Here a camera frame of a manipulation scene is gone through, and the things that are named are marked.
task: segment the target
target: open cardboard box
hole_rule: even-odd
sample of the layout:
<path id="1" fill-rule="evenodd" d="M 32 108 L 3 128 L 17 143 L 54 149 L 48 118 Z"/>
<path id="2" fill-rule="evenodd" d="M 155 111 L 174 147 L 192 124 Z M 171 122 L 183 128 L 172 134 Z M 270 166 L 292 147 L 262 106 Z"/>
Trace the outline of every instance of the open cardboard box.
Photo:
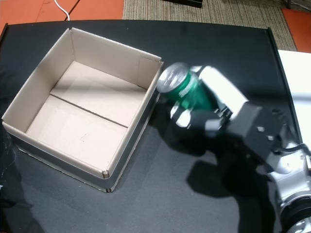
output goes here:
<path id="1" fill-rule="evenodd" d="M 40 161 L 112 191 L 157 101 L 161 58 L 67 29 L 2 117 Z"/>

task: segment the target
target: carpet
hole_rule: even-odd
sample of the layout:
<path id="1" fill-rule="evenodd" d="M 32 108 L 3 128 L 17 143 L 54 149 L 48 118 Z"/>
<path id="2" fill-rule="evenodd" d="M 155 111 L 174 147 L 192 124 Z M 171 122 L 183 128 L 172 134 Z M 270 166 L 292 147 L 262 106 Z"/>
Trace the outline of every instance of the carpet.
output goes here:
<path id="1" fill-rule="evenodd" d="M 161 0 L 124 0 L 123 19 L 270 27 L 280 50 L 296 51 L 281 6 L 279 0 L 203 0 L 200 9 Z"/>

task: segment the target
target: soda can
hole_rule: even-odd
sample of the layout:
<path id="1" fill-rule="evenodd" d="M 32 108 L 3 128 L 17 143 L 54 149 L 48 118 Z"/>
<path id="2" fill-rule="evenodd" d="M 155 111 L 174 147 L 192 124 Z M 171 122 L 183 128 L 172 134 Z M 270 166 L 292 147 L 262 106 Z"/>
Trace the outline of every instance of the soda can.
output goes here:
<path id="1" fill-rule="evenodd" d="M 207 92 L 196 73 L 184 63 L 175 63 L 160 75 L 157 90 L 168 100 L 190 110 L 213 110 Z"/>

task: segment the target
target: box flap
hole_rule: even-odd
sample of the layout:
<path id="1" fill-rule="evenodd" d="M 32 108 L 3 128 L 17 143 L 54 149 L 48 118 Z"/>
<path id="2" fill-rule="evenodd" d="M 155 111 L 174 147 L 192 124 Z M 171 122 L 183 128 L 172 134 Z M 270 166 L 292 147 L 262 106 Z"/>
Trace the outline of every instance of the box flap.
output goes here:
<path id="1" fill-rule="evenodd" d="M 76 28 L 71 34 L 77 62 L 135 85 L 148 89 L 156 73 L 154 67 L 160 67 L 161 58 L 150 53 Z"/>
<path id="2" fill-rule="evenodd" d="M 26 132 L 51 89 L 73 60 L 71 36 L 67 29 L 15 96 L 2 117 L 3 121 Z"/>

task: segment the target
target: black cloth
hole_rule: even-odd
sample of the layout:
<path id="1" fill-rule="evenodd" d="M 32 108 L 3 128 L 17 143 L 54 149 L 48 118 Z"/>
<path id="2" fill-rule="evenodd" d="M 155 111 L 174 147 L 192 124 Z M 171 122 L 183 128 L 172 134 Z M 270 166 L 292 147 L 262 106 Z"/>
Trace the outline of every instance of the black cloth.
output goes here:
<path id="1" fill-rule="evenodd" d="M 71 27 L 161 56 L 165 67 L 174 62 L 214 66 L 252 102 L 279 108 L 295 123 L 268 30 L 128 20 L 9 26 L 0 52 L 0 115 Z M 251 161 L 195 135 L 192 141 L 180 141 L 161 103 L 113 193 L 98 191 L 20 152 L 2 126 L 0 137 L 1 213 L 15 233 L 279 229 L 274 202 L 269 202 L 275 196 L 273 186 L 254 172 Z M 216 156 L 206 152 L 207 146 Z"/>

